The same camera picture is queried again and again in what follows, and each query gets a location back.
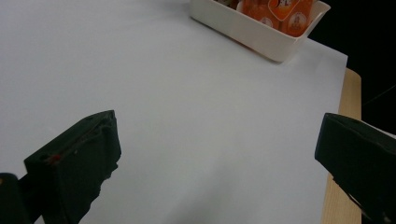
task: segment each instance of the orange snack package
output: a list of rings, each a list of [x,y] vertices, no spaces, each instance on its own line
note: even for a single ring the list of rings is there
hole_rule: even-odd
[[[291,5],[290,12],[281,22],[279,30],[287,35],[302,35],[310,23],[310,12],[313,0],[294,1],[295,5]]]
[[[279,28],[279,20],[268,7],[269,0],[244,0],[242,12],[274,29]]]
[[[313,0],[244,0],[242,12],[282,33],[300,36],[309,25]]]

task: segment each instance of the wooden table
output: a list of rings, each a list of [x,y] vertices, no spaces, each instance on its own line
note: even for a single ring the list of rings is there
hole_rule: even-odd
[[[348,68],[338,113],[361,119],[361,77]],[[327,179],[321,224],[361,224],[361,210],[332,180],[330,174]]]

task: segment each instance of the food container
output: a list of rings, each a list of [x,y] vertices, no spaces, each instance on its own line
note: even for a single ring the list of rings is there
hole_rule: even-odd
[[[278,63],[286,61],[301,46],[330,8],[321,1],[315,1],[311,8],[309,26],[302,35],[295,37],[217,1],[190,0],[190,16],[193,19]]]

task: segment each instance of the white surface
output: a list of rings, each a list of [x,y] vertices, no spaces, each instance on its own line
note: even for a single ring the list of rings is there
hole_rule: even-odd
[[[2,0],[0,171],[114,109],[120,167],[81,223],[319,223],[346,63],[309,39],[270,63],[187,0]]]

